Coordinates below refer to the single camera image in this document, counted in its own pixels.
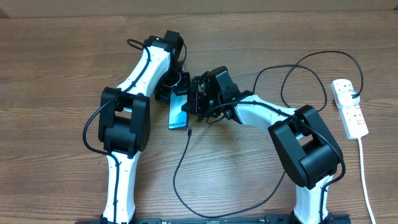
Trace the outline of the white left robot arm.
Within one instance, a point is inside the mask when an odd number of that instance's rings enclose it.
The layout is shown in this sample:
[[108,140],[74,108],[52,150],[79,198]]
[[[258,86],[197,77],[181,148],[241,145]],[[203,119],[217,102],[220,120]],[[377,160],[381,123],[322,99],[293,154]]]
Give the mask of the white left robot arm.
[[150,97],[170,105],[170,128],[187,125],[181,110],[188,101],[189,74],[180,53],[186,45],[178,32],[150,36],[142,44],[142,57],[117,88],[101,94],[98,138],[108,160],[108,196],[100,223],[133,223],[137,163],[150,136]]

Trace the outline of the Samsung Galaxy smartphone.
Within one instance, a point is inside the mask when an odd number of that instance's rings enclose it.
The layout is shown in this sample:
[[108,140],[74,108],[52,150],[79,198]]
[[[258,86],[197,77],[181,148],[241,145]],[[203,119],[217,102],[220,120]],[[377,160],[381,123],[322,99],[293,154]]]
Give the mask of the Samsung Galaxy smartphone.
[[172,93],[169,106],[169,129],[184,128],[187,126],[188,114],[182,110],[182,106],[187,102],[187,95],[177,96]]

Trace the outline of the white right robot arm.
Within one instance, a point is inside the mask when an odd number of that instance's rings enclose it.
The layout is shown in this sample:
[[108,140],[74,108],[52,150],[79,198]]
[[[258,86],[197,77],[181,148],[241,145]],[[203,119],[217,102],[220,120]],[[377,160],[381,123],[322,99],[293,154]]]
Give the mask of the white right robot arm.
[[280,107],[253,91],[240,91],[222,66],[191,79],[182,110],[199,121],[233,119],[269,133],[285,175],[296,185],[296,204],[290,215],[267,215],[266,221],[349,222],[349,216],[327,210],[328,188],[344,176],[334,177],[337,167],[346,166],[339,145],[314,107]]

